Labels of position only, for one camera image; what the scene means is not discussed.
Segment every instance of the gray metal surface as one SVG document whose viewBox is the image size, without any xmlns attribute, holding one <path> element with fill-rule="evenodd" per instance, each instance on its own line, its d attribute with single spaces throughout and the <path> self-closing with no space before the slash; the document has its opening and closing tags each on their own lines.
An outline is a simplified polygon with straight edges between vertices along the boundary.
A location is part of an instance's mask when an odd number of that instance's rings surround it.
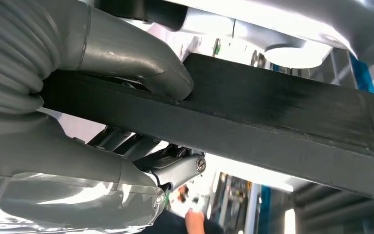
<svg viewBox="0 0 374 234">
<path fill-rule="evenodd" d="M 374 0 L 168 1 L 346 48 L 374 64 Z"/>
<path fill-rule="evenodd" d="M 259 220 L 260 218 L 260 204 L 258 205 L 258 194 L 261 188 L 261 185 L 252 183 L 252 188 L 249 193 L 249 202 L 246 210 L 246 222 L 244 224 L 243 230 L 244 234 L 252 234 L 257 229 L 255 223 L 256 220 Z"/>
<path fill-rule="evenodd" d="M 274 64 L 292 68 L 311 68 L 322 64 L 331 51 L 326 44 L 296 38 L 245 21 L 189 8 L 182 32 L 233 38 L 253 44 Z"/>
<path fill-rule="evenodd" d="M 73 73 L 41 94 L 50 109 L 374 197 L 374 94 L 201 55 L 185 64 L 187 101 Z"/>
<path fill-rule="evenodd" d="M 164 166 L 160 164 L 160 167 L 156 167 L 153 164 L 151 165 L 151 172 L 157 177 L 159 184 L 165 185 L 169 183 L 171 185 L 171 191 L 174 191 L 203 172 L 197 170 L 198 160 L 204 160 L 203 156 L 192 155 L 175 161 L 164 158 L 164 162 L 167 161 L 171 163 L 168 165 L 164 164 Z"/>
</svg>

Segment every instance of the bolt head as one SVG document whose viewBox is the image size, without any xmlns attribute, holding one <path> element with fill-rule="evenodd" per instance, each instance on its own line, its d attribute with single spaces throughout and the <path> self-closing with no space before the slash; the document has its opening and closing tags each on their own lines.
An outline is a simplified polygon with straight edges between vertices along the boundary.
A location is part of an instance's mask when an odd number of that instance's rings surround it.
<svg viewBox="0 0 374 234">
<path fill-rule="evenodd" d="M 207 163 L 204 157 L 199 157 L 196 162 L 196 169 L 198 172 L 202 173 L 206 169 Z"/>
</svg>

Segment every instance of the gray flexible hose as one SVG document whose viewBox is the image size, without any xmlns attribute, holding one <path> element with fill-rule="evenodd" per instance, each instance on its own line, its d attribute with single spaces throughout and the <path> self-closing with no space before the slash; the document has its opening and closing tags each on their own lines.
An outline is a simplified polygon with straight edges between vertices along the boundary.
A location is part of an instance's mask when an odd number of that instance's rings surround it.
<svg viewBox="0 0 374 234">
<path fill-rule="evenodd" d="M 162 41 L 76 0 L 0 0 L 0 113 L 25 114 L 55 69 L 139 80 L 184 99 L 194 83 Z"/>
</svg>

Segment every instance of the black metal bar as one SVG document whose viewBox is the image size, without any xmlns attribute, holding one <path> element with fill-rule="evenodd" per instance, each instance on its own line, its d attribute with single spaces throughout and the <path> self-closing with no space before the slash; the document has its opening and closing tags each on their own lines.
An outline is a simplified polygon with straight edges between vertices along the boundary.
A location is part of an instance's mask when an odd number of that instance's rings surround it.
<svg viewBox="0 0 374 234">
<path fill-rule="evenodd" d="M 374 200 L 367 200 L 361 203 L 337 209 L 336 211 L 325 213 L 303 222 L 308 230 L 317 229 L 332 224 L 343 223 L 364 217 L 370 217 L 374 214 Z"/>
<path fill-rule="evenodd" d="M 346 206 L 360 200 L 365 200 L 362 196 L 355 195 L 346 191 L 338 191 L 335 194 L 322 197 L 322 199 L 309 203 L 300 208 L 299 215 L 301 217 L 312 217 L 314 215 L 324 213 L 335 208 Z"/>
<path fill-rule="evenodd" d="M 149 136 L 141 136 L 137 142 L 124 154 L 124 157 L 134 162 L 140 158 L 145 157 L 160 143 L 159 140 L 154 140 Z"/>
<path fill-rule="evenodd" d="M 50 109 L 374 197 L 373 94 L 211 59 L 186 64 L 187 101 L 67 72 L 41 94 Z"/>
</svg>

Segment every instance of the screw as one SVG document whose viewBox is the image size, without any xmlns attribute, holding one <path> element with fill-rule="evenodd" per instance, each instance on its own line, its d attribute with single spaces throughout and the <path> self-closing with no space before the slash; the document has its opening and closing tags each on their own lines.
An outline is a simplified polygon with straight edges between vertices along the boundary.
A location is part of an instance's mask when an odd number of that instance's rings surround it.
<svg viewBox="0 0 374 234">
<path fill-rule="evenodd" d="M 159 196 L 157 197 L 157 199 L 155 200 L 155 202 L 157 202 L 157 203 L 161 203 L 161 202 L 164 201 L 164 199 L 165 199 L 165 197 L 164 197 L 163 195 L 159 195 Z"/>
<path fill-rule="evenodd" d="M 206 160 L 204 157 L 199 157 L 196 161 L 196 169 L 198 172 L 203 172 L 206 169 Z"/>
</svg>

